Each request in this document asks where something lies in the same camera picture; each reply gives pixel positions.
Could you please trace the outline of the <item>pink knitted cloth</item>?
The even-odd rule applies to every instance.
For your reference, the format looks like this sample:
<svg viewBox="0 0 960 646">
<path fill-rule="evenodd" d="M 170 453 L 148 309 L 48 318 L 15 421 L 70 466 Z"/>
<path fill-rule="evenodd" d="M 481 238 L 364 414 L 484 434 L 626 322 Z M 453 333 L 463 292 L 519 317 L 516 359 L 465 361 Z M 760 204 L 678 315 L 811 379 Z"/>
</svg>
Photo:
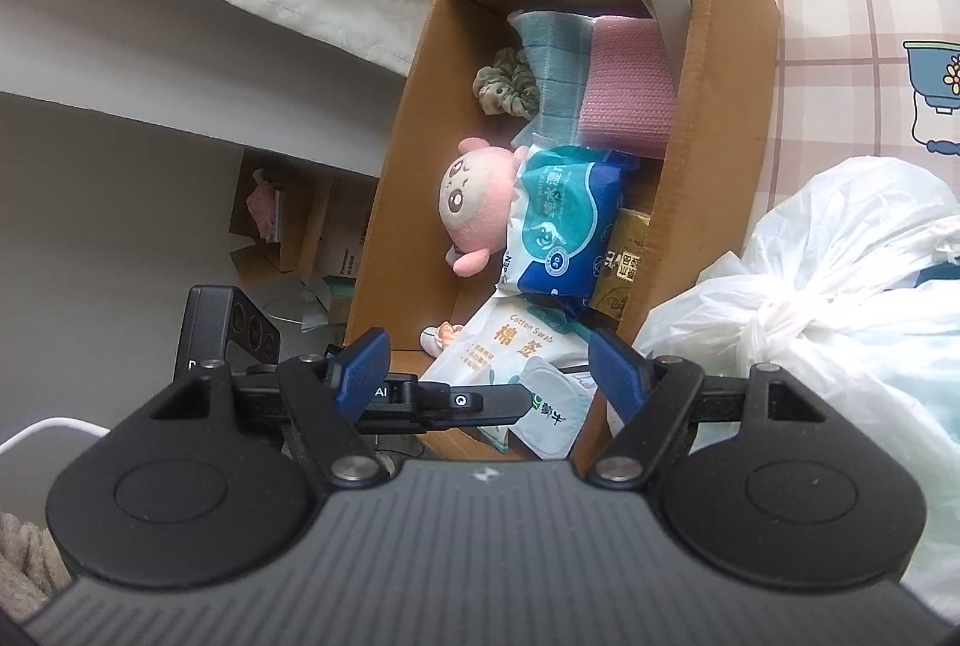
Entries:
<svg viewBox="0 0 960 646">
<path fill-rule="evenodd" d="M 578 116 L 579 142 L 662 160 L 674 110 L 674 81 L 656 22 L 597 17 Z"/>
</svg>

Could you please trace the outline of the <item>teal checked cloth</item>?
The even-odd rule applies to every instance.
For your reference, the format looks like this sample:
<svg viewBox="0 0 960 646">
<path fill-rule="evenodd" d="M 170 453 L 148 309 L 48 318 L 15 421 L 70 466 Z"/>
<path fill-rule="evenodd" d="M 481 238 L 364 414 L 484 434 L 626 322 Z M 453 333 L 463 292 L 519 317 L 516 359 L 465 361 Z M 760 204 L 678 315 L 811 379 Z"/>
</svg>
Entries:
<svg viewBox="0 0 960 646">
<path fill-rule="evenodd" d="M 594 19 L 555 11 L 527 11 L 509 18 L 535 86 L 539 111 L 512 139 L 515 148 L 534 142 L 578 144 L 578 121 L 590 66 Z"/>
</svg>

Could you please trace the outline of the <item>white cotton swab pack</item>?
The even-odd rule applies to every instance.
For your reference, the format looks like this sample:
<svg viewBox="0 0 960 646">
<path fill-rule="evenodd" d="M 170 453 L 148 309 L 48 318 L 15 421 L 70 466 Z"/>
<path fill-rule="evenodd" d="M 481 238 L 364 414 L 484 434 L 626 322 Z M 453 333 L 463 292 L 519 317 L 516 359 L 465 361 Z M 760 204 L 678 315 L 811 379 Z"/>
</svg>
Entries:
<svg viewBox="0 0 960 646">
<path fill-rule="evenodd" d="M 443 323 L 434 339 L 438 355 L 423 380 L 449 386 L 517 383 L 527 360 L 556 368 L 584 365 L 589 331 L 562 310 L 527 298 L 493 295 L 466 324 Z"/>
</svg>

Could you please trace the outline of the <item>gold snack package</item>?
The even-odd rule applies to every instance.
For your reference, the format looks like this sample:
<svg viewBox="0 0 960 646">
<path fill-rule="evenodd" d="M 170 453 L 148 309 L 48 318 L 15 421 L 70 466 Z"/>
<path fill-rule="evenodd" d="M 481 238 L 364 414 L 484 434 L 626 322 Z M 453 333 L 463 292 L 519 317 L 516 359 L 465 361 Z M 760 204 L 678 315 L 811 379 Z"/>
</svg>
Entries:
<svg viewBox="0 0 960 646">
<path fill-rule="evenodd" d="M 621 208 L 607 242 L 601 272 L 597 277 L 590 308 L 612 320 L 620 320 L 630 298 L 641 254 L 651 224 L 646 212 Z"/>
</svg>

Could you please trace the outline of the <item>blue wet wipes pack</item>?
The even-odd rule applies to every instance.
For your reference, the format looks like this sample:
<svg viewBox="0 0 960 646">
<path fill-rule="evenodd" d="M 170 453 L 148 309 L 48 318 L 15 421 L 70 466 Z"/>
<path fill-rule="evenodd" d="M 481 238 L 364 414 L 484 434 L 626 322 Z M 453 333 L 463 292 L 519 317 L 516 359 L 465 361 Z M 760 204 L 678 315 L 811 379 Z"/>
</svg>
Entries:
<svg viewBox="0 0 960 646">
<path fill-rule="evenodd" d="M 638 165 L 617 151 L 530 148 L 514 181 L 498 292 L 584 307 Z"/>
</svg>

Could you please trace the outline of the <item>white plastic bag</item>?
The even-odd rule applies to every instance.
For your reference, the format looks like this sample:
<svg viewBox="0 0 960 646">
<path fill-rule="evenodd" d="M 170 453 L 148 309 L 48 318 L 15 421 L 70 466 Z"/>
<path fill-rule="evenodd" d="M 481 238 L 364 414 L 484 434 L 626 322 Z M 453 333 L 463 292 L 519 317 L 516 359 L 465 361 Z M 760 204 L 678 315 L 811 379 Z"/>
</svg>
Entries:
<svg viewBox="0 0 960 646">
<path fill-rule="evenodd" d="M 892 454 L 928 522 L 905 581 L 958 617 L 958 199 L 901 158 L 854 157 L 766 212 L 742 253 L 649 311 L 633 345 L 711 375 L 776 363 Z"/>
</svg>

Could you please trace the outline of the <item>small pink plush doll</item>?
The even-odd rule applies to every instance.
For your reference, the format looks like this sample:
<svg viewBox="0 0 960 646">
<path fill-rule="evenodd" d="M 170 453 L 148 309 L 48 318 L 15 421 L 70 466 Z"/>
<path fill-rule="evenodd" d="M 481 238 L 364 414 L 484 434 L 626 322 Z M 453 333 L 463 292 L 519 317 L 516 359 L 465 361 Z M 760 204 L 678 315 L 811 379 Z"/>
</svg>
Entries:
<svg viewBox="0 0 960 646">
<path fill-rule="evenodd" d="M 482 137 L 459 142 L 438 190 L 439 219 L 451 238 L 444 259 L 457 277 L 480 274 L 506 248 L 512 190 L 526 155 L 526 146 L 510 151 Z"/>
</svg>

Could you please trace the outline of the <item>white sofa cover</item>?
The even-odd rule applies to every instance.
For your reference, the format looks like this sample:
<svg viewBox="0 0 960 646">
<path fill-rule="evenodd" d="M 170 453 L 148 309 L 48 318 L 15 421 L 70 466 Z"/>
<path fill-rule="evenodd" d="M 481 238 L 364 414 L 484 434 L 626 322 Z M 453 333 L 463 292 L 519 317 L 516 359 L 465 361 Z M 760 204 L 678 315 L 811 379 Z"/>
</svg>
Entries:
<svg viewBox="0 0 960 646">
<path fill-rule="evenodd" d="M 2 0 L 2 89 L 377 175 L 433 0 Z"/>
</svg>

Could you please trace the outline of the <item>green floral scrunchie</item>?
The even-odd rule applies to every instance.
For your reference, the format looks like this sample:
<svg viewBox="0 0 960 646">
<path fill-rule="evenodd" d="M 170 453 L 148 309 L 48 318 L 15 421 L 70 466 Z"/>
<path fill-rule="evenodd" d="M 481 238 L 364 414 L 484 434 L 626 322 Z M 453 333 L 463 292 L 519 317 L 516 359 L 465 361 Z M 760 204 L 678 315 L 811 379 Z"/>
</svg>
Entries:
<svg viewBox="0 0 960 646">
<path fill-rule="evenodd" d="M 539 87 L 524 50 L 501 48 L 493 63 L 477 71 L 472 94 L 487 115 L 532 119 L 539 113 Z"/>
</svg>

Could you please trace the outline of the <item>brown cardboard box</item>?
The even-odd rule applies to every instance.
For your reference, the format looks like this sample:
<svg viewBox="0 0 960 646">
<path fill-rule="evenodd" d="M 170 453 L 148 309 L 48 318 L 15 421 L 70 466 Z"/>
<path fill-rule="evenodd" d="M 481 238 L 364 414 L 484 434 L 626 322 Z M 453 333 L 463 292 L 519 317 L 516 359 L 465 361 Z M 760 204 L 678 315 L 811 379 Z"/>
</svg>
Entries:
<svg viewBox="0 0 960 646">
<path fill-rule="evenodd" d="M 509 14 L 534 9 L 647 13 L 643 0 L 433 0 L 395 115 L 347 324 L 350 339 L 386 329 L 395 370 L 425 370 L 421 329 L 466 321 L 493 293 L 493 268 L 459 279 L 446 265 L 436 196 L 460 139 L 506 144 L 519 130 L 514 119 L 483 116 L 470 83 L 514 37 Z M 692 0 L 669 146 L 626 193 L 652 208 L 640 272 L 615 324 L 626 342 L 652 308 L 742 247 L 765 155 L 778 32 L 775 0 Z"/>
</svg>

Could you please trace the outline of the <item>pink checked tablecloth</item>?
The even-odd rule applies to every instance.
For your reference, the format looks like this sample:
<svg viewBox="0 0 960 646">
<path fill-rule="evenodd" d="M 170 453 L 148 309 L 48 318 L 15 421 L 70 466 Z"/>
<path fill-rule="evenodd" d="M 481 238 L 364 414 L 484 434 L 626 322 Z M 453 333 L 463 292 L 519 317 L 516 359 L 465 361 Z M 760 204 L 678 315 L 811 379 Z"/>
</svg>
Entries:
<svg viewBox="0 0 960 646">
<path fill-rule="evenodd" d="M 775 95 L 755 217 L 856 155 L 958 181 L 958 0 L 776 0 Z"/>
</svg>

